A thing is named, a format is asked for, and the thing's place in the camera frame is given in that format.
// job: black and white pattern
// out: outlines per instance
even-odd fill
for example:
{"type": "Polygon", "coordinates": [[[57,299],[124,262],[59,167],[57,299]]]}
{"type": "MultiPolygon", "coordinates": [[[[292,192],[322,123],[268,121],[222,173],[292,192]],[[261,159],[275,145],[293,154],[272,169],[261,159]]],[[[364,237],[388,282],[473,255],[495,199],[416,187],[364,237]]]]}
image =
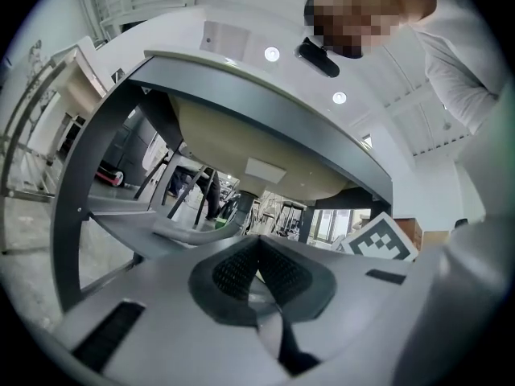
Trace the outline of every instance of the black and white pattern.
{"type": "Polygon", "coordinates": [[[348,254],[412,261],[418,250],[395,221],[385,213],[338,244],[348,254]]]}

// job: gray curved frame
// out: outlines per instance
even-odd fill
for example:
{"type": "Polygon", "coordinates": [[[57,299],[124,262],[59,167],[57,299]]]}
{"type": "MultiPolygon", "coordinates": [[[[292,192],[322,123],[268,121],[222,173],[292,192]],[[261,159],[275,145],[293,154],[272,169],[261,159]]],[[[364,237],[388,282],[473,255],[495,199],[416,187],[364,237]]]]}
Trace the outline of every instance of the gray curved frame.
{"type": "MultiPolygon", "coordinates": [[[[165,92],[209,105],[294,144],[391,204],[389,176],[329,121],[269,88],[226,71],[184,60],[150,57],[102,99],[75,140],[64,165],[51,226],[52,272],[63,311],[84,296],[78,265],[81,224],[93,210],[89,190],[116,130],[130,111],[140,105],[170,147],[175,148],[182,141],[165,92]],[[142,88],[153,90],[145,94],[142,88]]],[[[173,170],[168,169],[167,174],[171,175],[173,170]]]]}

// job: ceiling light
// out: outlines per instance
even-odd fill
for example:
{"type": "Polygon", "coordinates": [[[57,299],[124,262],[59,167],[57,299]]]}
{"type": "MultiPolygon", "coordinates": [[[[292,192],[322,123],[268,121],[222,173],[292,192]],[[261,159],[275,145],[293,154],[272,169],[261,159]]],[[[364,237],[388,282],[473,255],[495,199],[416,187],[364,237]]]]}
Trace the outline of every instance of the ceiling light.
{"type": "Polygon", "coordinates": [[[332,97],[332,101],[334,101],[337,105],[342,105],[347,101],[347,95],[344,92],[335,93],[332,97]]]}
{"type": "Polygon", "coordinates": [[[265,57],[268,61],[274,62],[279,60],[279,57],[281,56],[281,53],[279,53],[279,49],[276,47],[268,47],[265,50],[265,57]]]}

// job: gray floor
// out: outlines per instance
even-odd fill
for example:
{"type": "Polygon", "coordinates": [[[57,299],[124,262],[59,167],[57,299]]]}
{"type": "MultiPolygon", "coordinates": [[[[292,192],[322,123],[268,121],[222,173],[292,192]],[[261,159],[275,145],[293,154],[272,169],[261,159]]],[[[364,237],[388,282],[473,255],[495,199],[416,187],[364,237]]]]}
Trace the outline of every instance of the gray floor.
{"type": "MultiPolygon", "coordinates": [[[[132,198],[135,189],[114,188],[95,181],[91,194],[117,199],[132,198]]],[[[142,194],[141,200],[150,201],[152,187],[142,194]]],[[[167,198],[166,206],[159,211],[168,213],[175,200],[167,198]]],[[[193,226],[200,203],[197,199],[184,202],[174,216],[184,227],[193,226]]],[[[57,302],[52,280],[49,253],[50,219],[52,207],[6,199],[7,255],[0,256],[0,278],[16,310],[39,326],[51,331],[62,314],[57,302]]],[[[204,207],[199,229],[212,228],[204,224],[207,207],[204,207]]],[[[99,277],[123,265],[133,256],[125,245],[114,239],[93,220],[84,222],[80,236],[80,285],[86,286],[99,277]]]]}

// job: ceiling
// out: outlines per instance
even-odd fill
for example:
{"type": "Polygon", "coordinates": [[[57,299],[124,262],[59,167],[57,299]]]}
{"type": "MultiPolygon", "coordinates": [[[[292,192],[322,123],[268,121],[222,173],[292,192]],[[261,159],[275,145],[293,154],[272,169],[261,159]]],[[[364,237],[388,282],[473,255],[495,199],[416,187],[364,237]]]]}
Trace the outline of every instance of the ceiling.
{"type": "Polygon", "coordinates": [[[435,95],[425,75],[423,49],[409,27],[359,61],[333,57],[340,75],[328,79],[293,55],[292,42],[300,43],[302,38],[305,0],[93,1],[103,30],[128,14],[146,19],[178,7],[208,7],[212,21],[205,24],[201,49],[251,64],[284,80],[302,93],[303,100],[327,112],[356,136],[364,137],[373,125],[383,125],[407,159],[469,135],[435,95]],[[277,62],[271,63],[264,56],[270,46],[281,53],[277,62]],[[335,104],[335,92],[345,92],[347,101],[335,104]]]}

